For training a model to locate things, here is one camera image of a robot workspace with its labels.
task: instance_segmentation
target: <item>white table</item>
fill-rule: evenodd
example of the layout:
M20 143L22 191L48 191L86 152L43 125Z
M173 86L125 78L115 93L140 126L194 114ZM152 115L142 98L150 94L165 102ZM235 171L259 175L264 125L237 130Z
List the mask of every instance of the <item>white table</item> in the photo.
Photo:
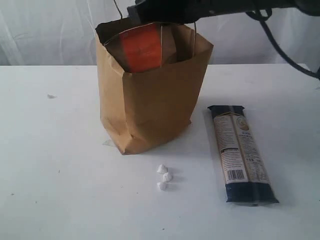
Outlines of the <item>white table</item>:
M47 94L56 96L48 98ZM1 240L316 240L320 82L286 64L211 65L178 139L122 156L95 66L0 67ZM280 204L225 203L209 105L243 105ZM159 164L174 180L160 192Z

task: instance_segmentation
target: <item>white backdrop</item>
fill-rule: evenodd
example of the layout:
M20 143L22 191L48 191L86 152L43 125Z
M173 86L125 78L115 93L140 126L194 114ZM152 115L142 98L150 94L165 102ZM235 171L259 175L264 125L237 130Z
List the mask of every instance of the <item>white backdrop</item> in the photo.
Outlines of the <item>white backdrop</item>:
M122 13L134 0L117 0ZM113 0L0 0L0 65L95 65L94 28L119 18ZM316 71L320 17L276 9L267 21L284 51ZM257 21L245 13L204 18L198 33L213 64L283 63Z

